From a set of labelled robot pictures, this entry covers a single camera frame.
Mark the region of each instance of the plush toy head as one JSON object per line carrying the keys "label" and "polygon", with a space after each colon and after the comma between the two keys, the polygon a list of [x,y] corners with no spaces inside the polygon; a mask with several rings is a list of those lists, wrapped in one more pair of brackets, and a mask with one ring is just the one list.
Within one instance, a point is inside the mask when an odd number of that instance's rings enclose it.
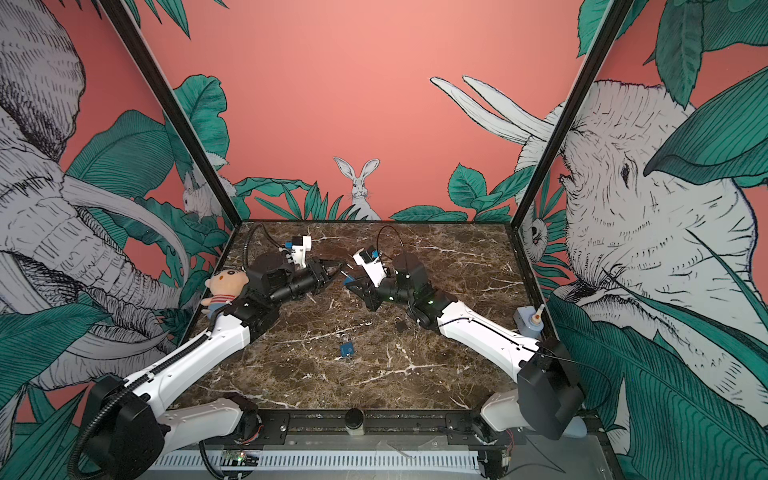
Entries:
{"label": "plush toy head", "polygon": [[248,275],[242,270],[221,270],[205,281],[213,295],[240,295],[248,284]]}

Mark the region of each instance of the brown marble surface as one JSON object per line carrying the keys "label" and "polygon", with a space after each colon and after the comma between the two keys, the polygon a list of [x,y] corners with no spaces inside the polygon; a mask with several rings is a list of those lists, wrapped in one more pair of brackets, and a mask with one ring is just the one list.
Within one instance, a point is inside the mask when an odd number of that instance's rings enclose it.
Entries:
{"label": "brown marble surface", "polygon": [[[281,243],[313,238],[311,255],[345,259],[373,245],[380,223],[266,223]],[[226,266],[240,266],[248,227],[237,233]],[[396,224],[406,249],[419,255],[432,284],[454,293],[470,308],[509,329],[512,315],[529,303],[503,225]],[[384,230],[381,250],[400,245]],[[267,250],[261,232],[250,259]],[[408,328],[398,332],[398,321]],[[193,334],[207,325],[200,321]],[[340,336],[349,335],[351,358],[340,357]],[[318,296],[284,304],[273,328],[223,361],[191,386],[174,407],[210,402],[239,392],[266,409],[456,409],[473,407],[514,383],[498,367],[454,340],[419,328],[401,307],[377,312],[343,288],[339,276]]]}

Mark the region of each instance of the plush bear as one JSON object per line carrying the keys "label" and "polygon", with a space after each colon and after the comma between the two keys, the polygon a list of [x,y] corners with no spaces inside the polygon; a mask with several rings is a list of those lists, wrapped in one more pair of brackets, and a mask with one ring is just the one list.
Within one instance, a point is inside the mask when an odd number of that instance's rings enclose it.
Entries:
{"label": "plush bear", "polygon": [[216,310],[235,300],[247,284],[248,275],[242,270],[234,269],[222,270],[206,280],[205,286],[213,296],[202,299],[200,304],[208,307],[208,318],[211,318]]}

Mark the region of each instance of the wallpaper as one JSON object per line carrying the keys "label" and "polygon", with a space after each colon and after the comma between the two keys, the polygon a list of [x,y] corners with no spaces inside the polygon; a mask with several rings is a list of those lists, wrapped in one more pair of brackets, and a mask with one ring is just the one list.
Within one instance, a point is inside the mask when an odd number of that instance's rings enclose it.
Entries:
{"label": "wallpaper", "polygon": [[526,254],[627,478],[768,478],[768,2],[631,15]]}
{"label": "wallpaper", "polygon": [[174,88],[210,82],[180,99],[241,217],[290,220],[510,221],[603,14],[580,38],[577,2],[126,5]]}
{"label": "wallpaper", "polygon": [[0,116],[0,478],[63,480],[89,385],[177,347],[229,230],[97,2],[0,0]]}

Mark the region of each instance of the bottle with black cap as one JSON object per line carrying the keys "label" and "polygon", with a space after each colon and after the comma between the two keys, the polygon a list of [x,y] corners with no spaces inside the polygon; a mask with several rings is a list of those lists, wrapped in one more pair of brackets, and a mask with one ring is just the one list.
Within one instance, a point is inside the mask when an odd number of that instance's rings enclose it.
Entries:
{"label": "bottle with black cap", "polygon": [[360,409],[349,409],[344,415],[344,425],[350,435],[365,435],[366,430],[362,426],[365,416]]}

